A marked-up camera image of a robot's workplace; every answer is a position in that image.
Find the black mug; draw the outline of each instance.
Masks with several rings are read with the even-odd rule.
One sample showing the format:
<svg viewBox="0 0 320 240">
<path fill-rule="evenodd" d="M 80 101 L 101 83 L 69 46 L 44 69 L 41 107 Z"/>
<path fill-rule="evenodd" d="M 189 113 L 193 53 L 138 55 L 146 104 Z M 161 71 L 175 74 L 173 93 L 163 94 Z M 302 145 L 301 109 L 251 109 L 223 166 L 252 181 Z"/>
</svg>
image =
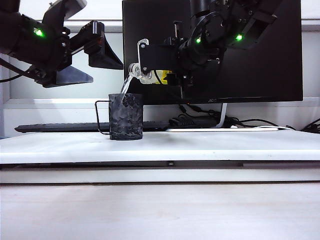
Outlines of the black mug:
<svg viewBox="0 0 320 240">
<path fill-rule="evenodd" d="M 98 103 L 109 103 L 109 132 L 100 127 Z M 143 137 L 144 103 L 141 94 L 117 93 L 109 94 L 109 100 L 95 102 L 98 131 L 110 135 L 111 140 L 139 140 Z"/>
</svg>

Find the black keyboard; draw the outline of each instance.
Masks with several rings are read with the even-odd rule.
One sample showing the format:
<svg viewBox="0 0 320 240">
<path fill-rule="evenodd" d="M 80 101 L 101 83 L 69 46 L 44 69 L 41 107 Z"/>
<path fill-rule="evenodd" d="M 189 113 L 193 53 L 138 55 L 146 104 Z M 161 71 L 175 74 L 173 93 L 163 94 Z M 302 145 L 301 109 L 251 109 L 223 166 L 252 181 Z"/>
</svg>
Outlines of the black keyboard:
<svg viewBox="0 0 320 240">
<path fill-rule="evenodd" d="M 100 124 L 101 130 L 109 131 L 109 123 L 104 122 Z M 167 121 L 144 121 L 144 132 L 162 132 L 169 127 Z M 96 122 L 85 123 L 49 123 L 49 124 L 33 124 L 20 125 L 15 128 L 19 133 L 67 133 L 67 132 L 98 132 L 98 125 Z"/>
</svg>

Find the wire handle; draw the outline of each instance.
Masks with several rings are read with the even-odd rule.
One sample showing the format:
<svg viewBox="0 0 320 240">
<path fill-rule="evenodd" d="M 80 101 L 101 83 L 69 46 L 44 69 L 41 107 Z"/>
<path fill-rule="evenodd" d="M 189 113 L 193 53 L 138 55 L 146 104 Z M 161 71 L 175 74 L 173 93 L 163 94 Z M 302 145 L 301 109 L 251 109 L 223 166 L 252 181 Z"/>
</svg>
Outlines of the wire handle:
<svg viewBox="0 0 320 240">
<path fill-rule="evenodd" d="M 109 101 L 109 100 L 99 100 L 99 101 L 96 101 L 96 102 L 94 103 L 94 106 L 95 106 L 95 114 L 96 114 L 96 122 L 97 122 L 97 124 L 98 124 L 98 131 L 99 131 L 101 134 L 103 134 L 103 135 L 110 135 L 110 133 L 109 133 L 109 132 L 103 132 L 103 131 L 101 130 L 100 121 L 99 121 L 98 103 L 109 103 L 109 102 L 111 102 L 111 101 Z"/>
</svg>

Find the white cable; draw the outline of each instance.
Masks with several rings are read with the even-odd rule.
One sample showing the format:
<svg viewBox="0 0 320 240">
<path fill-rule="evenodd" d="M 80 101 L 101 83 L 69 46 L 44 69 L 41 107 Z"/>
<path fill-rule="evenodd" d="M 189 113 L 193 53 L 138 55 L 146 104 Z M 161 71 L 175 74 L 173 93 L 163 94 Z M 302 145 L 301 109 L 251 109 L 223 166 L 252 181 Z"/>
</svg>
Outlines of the white cable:
<svg viewBox="0 0 320 240">
<path fill-rule="evenodd" d="M 270 128 L 272 128 L 272 129 L 286 129 L 286 130 L 293 130 L 293 131 L 295 131 L 294 129 L 292 129 L 292 128 L 290 128 L 290 127 L 286 127 L 286 126 L 256 126 L 256 127 L 254 127 L 255 129 L 265 129 L 265 128 L 267 128 L 267 129 L 270 129 Z"/>
</svg>

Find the monitor screen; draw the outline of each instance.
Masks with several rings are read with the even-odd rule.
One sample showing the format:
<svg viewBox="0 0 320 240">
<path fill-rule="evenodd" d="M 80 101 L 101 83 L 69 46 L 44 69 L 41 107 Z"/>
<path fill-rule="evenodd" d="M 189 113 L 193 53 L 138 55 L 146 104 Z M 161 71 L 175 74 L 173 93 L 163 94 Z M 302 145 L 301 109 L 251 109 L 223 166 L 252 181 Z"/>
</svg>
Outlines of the monitor screen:
<svg viewBox="0 0 320 240">
<path fill-rule="evenodd" d="M 124 0 L 122 7 L 125 77 L 129 65 L 138 62 L 140 40 L 163 44 L 175 35 L 174 21 L 183 22 L 183 35 L 191 36 L 190 0 Z M 212 63 L 195 71 L 183 99 L 178 86 L 142 84 L 135 78 L 128 93 L 143 94 L 146 105 L 302 101 L 300 0 L 283 0 L 275 15 L 253 48 L 229 48 L 220 69 Z"/>
</svg>

